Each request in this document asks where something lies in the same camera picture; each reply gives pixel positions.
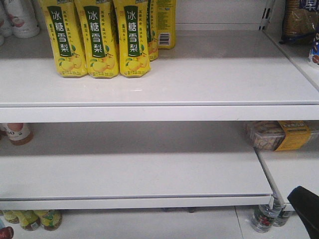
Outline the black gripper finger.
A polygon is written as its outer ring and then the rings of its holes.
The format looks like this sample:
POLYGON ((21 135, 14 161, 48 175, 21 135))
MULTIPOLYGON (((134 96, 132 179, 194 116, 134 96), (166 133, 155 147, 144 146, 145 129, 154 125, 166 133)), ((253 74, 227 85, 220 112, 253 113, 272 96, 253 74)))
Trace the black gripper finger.
POLYGON ((302 220, 309 237, 319 239, 319 196, 298 186, 287 198, 302 220))

